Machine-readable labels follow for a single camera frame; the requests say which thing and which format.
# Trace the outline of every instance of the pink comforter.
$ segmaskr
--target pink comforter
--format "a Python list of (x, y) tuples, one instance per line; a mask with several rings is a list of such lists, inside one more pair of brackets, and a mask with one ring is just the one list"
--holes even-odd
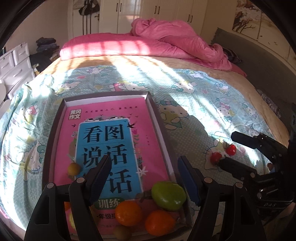
[(180, 58), (211, 69), (233, 70), (218, 44), (213, 46), (199, 37), (190, 25), (176, 21), (135, 19), (127, 34), (89, 34), (71, 39), (60, 51), (61, 60), (89, 56), (140, 55)]

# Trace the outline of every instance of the green mango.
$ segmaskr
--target green mango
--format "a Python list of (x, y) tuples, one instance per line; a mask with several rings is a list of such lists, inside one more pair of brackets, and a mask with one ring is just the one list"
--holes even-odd
[(168, 211), (178, 211), (187, 199), (184, 189), (170, 181), (157, 182), (151, 189), (156, 204)]

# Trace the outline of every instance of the red cherry tomato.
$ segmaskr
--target red cherry tomato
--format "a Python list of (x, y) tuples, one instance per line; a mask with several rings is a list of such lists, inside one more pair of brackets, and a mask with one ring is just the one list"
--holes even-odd
[(236, 154), (237, 148), (235, 147), (235, 145), (231, 144), (229, 147), (226, 148), (225, 152), (228, 155), (233, 156)]
[(221, 158), (222, 158), (222, 155), (220, 152), (218, 152), (218, 151), (213, 152), (211, 155), (211, 158), (210, 158), (210, 162), (213, 165), (216, 165), (220, 161)]

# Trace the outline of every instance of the box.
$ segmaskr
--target box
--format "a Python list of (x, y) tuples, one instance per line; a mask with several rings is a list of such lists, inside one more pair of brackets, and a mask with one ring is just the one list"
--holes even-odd
[[(42, 175), (42, 188), (48, 183), (54, 181), (54, 167), (55, 158), (57, 151), (57, 144), (59, 140), (59, 133), (63, 123), (66, 109), (68, 107), (74, 107), (78, 105), (108, 102), (114, 100), (124, 100), (143, 97), (145, 99), (147, 109), (149, 111), (150, 118), (153, 123), (153, 127), (158, 139), (158, 144), (160, 146), (163, 159), (165, 161), (165, 166), (169, 179), (171, 181), (179, 183), (181, 186), (181, 178), (177, 167), (177, 158), (174, 154), (173, 148), (169, 142), (165, 126), (158, 112), (157, 106), (154, 103), (151, 94), (148, 91), (122, 91), (122, 92), (102, 92), (94, 93), (80, 96), (73, 96), (63, 99), (56, 117), (54, 119), (52, 129), (49, 135), (48, 144), (46, 148), (46, 153), (44, 157), (44, 167)], [(170, 234), (161, 237), (154, 237), (149, 234), (144, 233), (133, 233), (132, 240), (147, 240), (153, 238), (153, 240), (169, 240), (182, 235), (184, 232), (191, 229), (192, 217), (189, 210), (189, 201), (185, 202), (183, 205), (183, 210), (179, 212), (180, 223), (176, 225), (175, 231)], [(104, 239), (116, 240), (113, 235), (102, 235)]]

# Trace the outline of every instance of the screw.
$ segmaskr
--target screw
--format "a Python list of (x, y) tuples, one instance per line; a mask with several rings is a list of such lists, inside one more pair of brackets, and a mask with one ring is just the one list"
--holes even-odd
[(79, 178), (76, 179), (76, 182), (83, 183), (84, 180), (85, 180), (84, 177), (79, 177)]
[(49, 183), (49, 184), (46, 185), (47, 188), (52, 188), (53, 186), (54, 186), (53, 183)]
[(210, 178), (210, 177), (205, 177), (204, 181), (205, 181), (206, 183), (211, 183), (211, 182), (213, 181), (213, 179)]
[(241, 183), (239, 183), (239, 182), (235, 183), (235, 185), (236, 185), (237, 188), (242, 188), (243, 187), (243, 185)]

